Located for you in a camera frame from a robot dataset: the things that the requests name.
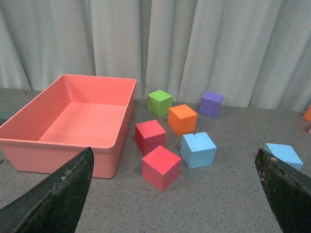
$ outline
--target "plastic storage tray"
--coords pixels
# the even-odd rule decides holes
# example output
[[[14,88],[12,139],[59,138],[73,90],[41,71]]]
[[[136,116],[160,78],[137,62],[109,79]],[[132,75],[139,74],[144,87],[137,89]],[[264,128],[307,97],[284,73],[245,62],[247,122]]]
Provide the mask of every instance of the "plastic storage tray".
[[[53,173],[86,147],[93,177],[112,178],[134,109],[136,80],[63,75],[0,126],[18,171]]]

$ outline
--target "blue cube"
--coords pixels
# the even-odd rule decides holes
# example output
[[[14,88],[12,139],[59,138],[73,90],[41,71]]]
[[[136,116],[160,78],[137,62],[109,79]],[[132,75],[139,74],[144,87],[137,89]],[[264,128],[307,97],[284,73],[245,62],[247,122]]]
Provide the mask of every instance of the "blue cube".
[[[206,132],[190,133],[183,135],[180,153],[187,167],[191,169],[212,165],[216,149],[217,147]]]
[[[266,143],[263,149],[274,155],[276,158],[286,162],[288,165],[296,168],[298,171],[303,166],[303,162],[300,160],[292,146]]]

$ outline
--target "pink cube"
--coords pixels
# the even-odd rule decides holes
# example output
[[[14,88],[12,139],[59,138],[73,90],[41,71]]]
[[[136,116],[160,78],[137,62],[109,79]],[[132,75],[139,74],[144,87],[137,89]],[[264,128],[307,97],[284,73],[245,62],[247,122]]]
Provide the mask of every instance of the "pink cube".
[[[179,175],[181,159],[158,146],[141,159],[141,176],[163,192]]]
[[[165,147],[166,131],[157,120],[135,125],[135,142],[145,156],[158,146]]]

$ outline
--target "gray countertop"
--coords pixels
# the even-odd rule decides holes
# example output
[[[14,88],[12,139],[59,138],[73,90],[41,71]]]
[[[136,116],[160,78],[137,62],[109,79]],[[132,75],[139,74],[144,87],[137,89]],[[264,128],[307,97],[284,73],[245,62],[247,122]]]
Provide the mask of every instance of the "gray countertop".
[[[0,112],[16,112],[39,92],[0,88]],[[198,104],[187,103],[194,111]],[[135,124],[157,119],[167,131],[166,148],[180,156],[181,136],[137,100],[116,176],[92,179],[77,227],[85,232],[281,233],[255,167],[265,143],[291,145],[311,176],[311,123],[303,113],[222,106],[217,118],[199,115],[196,133],[207,132],[217,146],[212,166],[188,169],[160,193],[140,174],[142,154]],[[46,174],[18,172],[0,152],[0,208],[35,186]]]

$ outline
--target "colorful block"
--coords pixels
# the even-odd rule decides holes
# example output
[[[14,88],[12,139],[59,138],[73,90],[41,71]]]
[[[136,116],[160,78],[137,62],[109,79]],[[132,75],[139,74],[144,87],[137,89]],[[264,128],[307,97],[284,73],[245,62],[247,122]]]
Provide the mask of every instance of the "colorful block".
[[[181,159],[158,146],[141,159],[141,176],[163,192],[179,175]]]
[[[147,110],[157,117],[161,117],[168,113],[172,106],[172,95],[158,90],[148,94],[147,96]]]
[[[150,120],[135,125],[135,142],[143,155],[158,146],[165,146],[166,131],[157,120]]]
[[[223,95],[209,91],[205,92],[201,98],[199,113],[216,118],[222,105],[223,98]]]
[[[178,135],[193,132],[195,130],[198,114],[186,104],[169,108],[167,123]]]
[[[292,146],[266,143],[263,149],[297,170],[300,170],[303,166],[303,162],[300,160]]]
[[[206,132],[190,133],[183,135],[180,153],[187,167],[191,169],[212,165],[216,149]]]
[[[311,122],[311,105],[309,106],[305,114],[303,115],[303,118],[307,120],[308,122]]]

